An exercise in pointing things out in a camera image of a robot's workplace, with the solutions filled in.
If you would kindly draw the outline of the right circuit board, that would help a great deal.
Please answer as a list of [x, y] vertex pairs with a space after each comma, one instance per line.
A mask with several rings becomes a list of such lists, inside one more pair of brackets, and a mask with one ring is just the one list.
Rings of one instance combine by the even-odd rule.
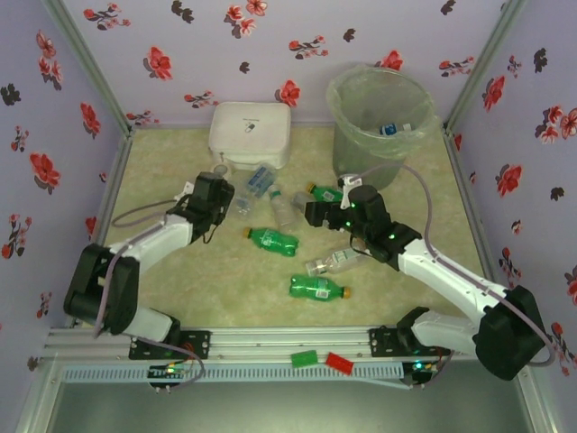
[[401, 381], [409, 388], [423, 389], [438, 375], [436, 363], [415, 361], [411, 363], [403, 363], [402, 367], [404, 377]]

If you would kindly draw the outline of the circuit board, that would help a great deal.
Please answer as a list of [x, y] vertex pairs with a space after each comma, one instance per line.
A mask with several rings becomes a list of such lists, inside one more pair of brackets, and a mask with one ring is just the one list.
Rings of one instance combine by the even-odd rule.
[[147, 380], [153, 386], [175, 386], [190, 375], [190, 364], [152, 365], [147, 372]]
[[404, 377], [401, 381], [409, 388], [423, 389], [438, 375], [436, 363], [415, 361], [411, 363], [403, 363], [402, 367]]

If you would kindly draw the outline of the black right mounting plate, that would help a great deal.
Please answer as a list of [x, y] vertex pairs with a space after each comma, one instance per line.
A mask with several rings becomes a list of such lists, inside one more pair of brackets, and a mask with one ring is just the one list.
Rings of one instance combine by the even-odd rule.
[[368, 330], [372, 357], [444, 357], [451, 351], [419, 343], [411, 330], [396, 327], [375, 327]]

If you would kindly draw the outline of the green plastic bottle orange cap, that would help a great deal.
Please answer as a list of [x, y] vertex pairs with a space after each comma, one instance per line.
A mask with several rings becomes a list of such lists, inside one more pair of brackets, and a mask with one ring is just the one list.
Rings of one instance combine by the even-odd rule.
[[288, 294], [296, 299], [310, 299], [328, 302], [334, 299], [349, 299], [352, 296], [350, 287], [316, 276], [293, 275], [290, 279]]
[[282, 234], [271, 228], [246, 227], [243, 229], [243, 237], [267, 252], [277, 253], [284, 257], [297, 255], [299, 240], [294, 235]]
[[343, 199], [343, 192], [339, 189], [328, 186], [319, 186], [314, 182], [307, 184], [307, 192], [312, 195], [316, 201], [341, 202]]

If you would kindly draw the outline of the green plastic block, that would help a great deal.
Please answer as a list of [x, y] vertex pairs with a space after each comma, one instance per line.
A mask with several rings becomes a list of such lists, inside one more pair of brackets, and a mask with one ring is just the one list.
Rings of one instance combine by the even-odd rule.
[[295, 369], [305, 368], [318, 364], [318, 354], [316, 350], [302, 351], [292, 354], [290, 361]]

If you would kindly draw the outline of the red plastic block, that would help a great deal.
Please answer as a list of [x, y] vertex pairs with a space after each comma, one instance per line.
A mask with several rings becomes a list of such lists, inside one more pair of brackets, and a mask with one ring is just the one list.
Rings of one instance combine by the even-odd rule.
[[325, 365], [344, 375], [350, 376], [353, 373], [354, 363], [333, 352], [330, 352], [327, 355]]

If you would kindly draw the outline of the clear bottle green label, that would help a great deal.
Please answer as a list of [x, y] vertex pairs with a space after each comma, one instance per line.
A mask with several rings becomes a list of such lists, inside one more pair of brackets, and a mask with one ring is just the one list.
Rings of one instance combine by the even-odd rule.
[[347, 247], [335, 250], [323, 259], [315, 259], [306, 263], [308, 276], [319, 276], [326, 273], [345, 272], [360, 264], [364, 256]]

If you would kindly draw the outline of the green translucent bin with liner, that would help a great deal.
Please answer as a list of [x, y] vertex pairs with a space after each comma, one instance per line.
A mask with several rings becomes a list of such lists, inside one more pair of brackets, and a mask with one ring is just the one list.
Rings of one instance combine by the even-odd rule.
[[[386, 188], [405, 159], [434, 143], [440, 130], [431, 95], [394, 69], [353, 67], [329, 82], [325, 96], [334, 118], [335, 175], [360, 175], [376, 189]], [[389, 123], [409, 123], [412, 131], [381, 135]]]

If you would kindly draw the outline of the left circuit board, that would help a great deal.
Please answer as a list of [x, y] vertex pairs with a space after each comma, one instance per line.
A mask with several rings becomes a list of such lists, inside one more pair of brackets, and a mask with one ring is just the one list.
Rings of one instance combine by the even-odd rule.
[[147, 380], [153, 386], [175, 386], [190, 375], [190, 364], [152, 365], [147, 372]]

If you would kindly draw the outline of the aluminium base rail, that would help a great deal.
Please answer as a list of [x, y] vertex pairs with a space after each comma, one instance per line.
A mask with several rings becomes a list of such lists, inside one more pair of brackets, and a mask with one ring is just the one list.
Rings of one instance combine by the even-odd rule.
[[[424, 359], [444, 357], [372, 357], [368, 330], [375, 327], [249, 327], [212, 328], [206, 359], [212, 363], [287, 362], [294, 353], [316, 350], [320, 357], [333, 352], [354, 362]], [[129, 336], [104, 334], [92, 337], [89, 328], [53, 329], [49, 332], [41, 357], [81, 361], [128, 360]], [[432, 346], [449, 349], [448, 344]]]

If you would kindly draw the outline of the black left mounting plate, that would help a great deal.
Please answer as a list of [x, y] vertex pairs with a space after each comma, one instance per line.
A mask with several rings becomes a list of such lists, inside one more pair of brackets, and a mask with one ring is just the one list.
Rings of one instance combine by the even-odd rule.
[[[182, 330], [179, 336], [171, 345], [180, 347], [189, 352], [195, 353], [200, 359], [206, 360], [211, 343], [211, 333], [207, 330]], [[129, 348], [128, 357], [130, 360], [184, 360], [187, 358], [183, 354], [173, 349], [159, 347], [157, 345], [145, 343], [140, 339], [134, 339]]]

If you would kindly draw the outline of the grey aluminium frame post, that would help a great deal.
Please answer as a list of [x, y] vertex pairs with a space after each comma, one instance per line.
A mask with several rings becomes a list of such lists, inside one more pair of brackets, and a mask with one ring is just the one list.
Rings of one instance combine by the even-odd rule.
[[470, 76], [467, 78], [450, 114], [443, 123], [444, 135], [449, 136], [453, 134], [456, 126], [465, 118], [473, 102], [475, 93], [481, 85], [482, 79], [490, 69], [495, 57], [499, 54], [500, 47], [507, 39], [511, 29], [515, 26], [515, 22], [527, 2], [528, 0], [507, 0], [502, 6], [499, 19], [489, 39], [483, 46]]
[[41, 0], [51, 20], [59, 28], [62, 36], [69, 44], [78, 63], [84, 70], [91, 84], [95, 88], [99, 96], [105, 102], [106, 108], [115, 119], [117, 125], [124, 136], [129, 136], [132, 132], [132, 127], [126, 120], [120, 104], [109, 86], [103, 71], [96, 62], [96, 58], [89, 49], [85, 38], [82, 36], [79, 28], [72, 19], [63, 0]]

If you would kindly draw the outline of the clear bottle green neck band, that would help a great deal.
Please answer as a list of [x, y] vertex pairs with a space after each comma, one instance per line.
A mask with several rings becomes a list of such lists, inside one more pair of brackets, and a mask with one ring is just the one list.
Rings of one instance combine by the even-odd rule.
[[295, 221], [291, 205], [276, 184], [272, 184], [269, 188], [269, 199], [279, 228], [291, 227]]

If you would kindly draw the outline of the black mounting plate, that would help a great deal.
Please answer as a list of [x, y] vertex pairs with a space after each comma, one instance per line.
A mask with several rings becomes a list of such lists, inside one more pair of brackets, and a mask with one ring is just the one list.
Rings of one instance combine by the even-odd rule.
[[368, 330], [372, 357], [444, 357], [451, 351], [419, 343], [411, 330], [396, 327], [375, 327]]
[[[189, 352], [195, 353], [200, 359], [206, 360], [211, 343], [211, 333], [207, 330], [182, 330], [179, 336], [171, 345], [180, 347]], [[129, 348], [128, 357], [130, 360], [184, 360], [187, 358], [183, 354], [173, 349], [159, 347], [157, 345], [145, 343], [140, 339], [134, 339]]]

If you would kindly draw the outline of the white plastic container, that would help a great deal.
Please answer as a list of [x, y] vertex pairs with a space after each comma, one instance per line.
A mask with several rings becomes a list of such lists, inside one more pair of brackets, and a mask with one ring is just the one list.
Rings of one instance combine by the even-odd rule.
[[214, 111], [208, 149], [213, 161], [237, 170], [261, 163], [281, 169], [289, 162], [291, 112], [282, 103], [226, 102]]

